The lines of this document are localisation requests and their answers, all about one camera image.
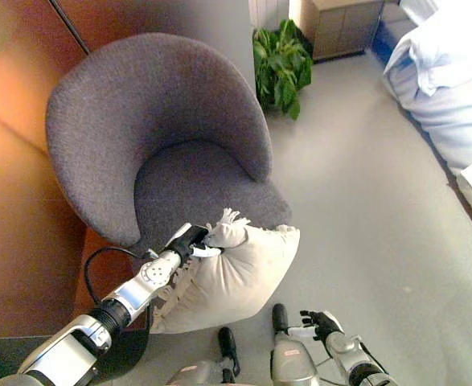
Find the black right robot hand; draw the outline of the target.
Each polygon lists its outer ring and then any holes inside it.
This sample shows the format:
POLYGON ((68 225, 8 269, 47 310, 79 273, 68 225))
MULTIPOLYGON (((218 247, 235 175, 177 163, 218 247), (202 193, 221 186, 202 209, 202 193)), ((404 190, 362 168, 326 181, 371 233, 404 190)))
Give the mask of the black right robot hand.
POLYGON ((325 343, 332 333, 343 334, 343 328, 337 318, 329 311, 301 310, 301 326, 289 326, 286 332, 295 337, 308 338, 325 343))

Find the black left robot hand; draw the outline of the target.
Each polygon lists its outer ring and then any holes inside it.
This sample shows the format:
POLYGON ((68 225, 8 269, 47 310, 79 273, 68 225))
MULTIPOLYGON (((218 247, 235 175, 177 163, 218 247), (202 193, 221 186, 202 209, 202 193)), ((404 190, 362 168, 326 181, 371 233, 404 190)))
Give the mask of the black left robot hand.
POLYGON ((192 257, 209 258, 220 255, 222 248, 207 245, 205 238, 209 229, 185 223, 168 241, 163 251, 171 251, 179 256, 179 267, 184 266, 192 257))

